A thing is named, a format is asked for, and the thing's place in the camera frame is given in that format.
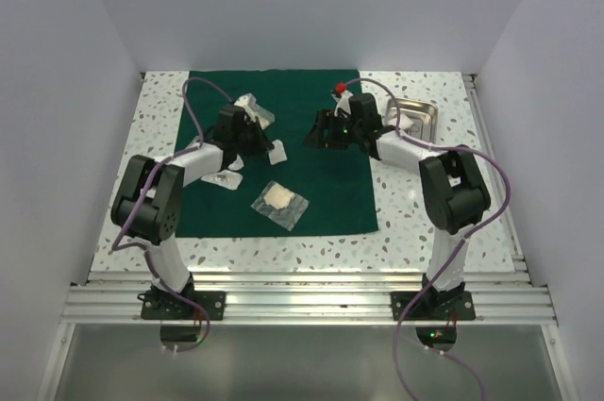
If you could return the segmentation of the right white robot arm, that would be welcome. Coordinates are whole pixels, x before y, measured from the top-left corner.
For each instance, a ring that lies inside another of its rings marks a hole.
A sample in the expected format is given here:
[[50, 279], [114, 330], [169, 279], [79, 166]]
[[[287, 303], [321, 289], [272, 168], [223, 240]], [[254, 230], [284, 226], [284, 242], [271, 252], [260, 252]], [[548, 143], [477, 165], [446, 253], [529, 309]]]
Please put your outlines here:
[[374, 160], [419, 175], [426, 215], [435, 228], [420, 306], [428, 317], [444, 317], [464, 287], [465, 234], [491, 206], [479, 152], [464, 145], [436, 148], [385, 124], [370, 93], [334, 91], [332, 97], [335, 105], [317, 112], [304, 144], [329, 150], [353, 145]]

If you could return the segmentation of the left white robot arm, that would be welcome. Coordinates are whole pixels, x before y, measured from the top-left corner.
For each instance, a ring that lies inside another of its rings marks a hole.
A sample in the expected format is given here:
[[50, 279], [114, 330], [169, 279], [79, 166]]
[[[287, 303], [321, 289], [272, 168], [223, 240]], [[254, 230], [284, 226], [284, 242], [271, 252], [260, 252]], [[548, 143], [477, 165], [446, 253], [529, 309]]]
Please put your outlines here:
[[209, 141], [198, 138], [173, 155], [136, 155], [128, 161], [110, 210], [112, 223], [120, 227], [112, 249], [143, 251], [153, 286], [165, 292], [162, 305], [175, 318], [190, 316], [196, 306], [196, 296], [188, 290], [192, 275], [176, 244], [185, 188], [238, 158], [265, 155], [273, 148], [258, 116], [227, 105], [220, 109]]

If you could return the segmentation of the white gauze pad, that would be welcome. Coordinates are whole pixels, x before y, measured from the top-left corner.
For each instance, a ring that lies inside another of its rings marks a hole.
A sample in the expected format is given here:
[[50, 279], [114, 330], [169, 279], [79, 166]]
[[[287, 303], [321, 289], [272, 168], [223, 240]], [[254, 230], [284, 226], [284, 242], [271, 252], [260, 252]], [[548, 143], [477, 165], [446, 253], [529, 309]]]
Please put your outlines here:
[[421, 118], [409, 117], [407, 114], [401, 116], [401, 128], [410, 136], [420, 138], [424, 123]]

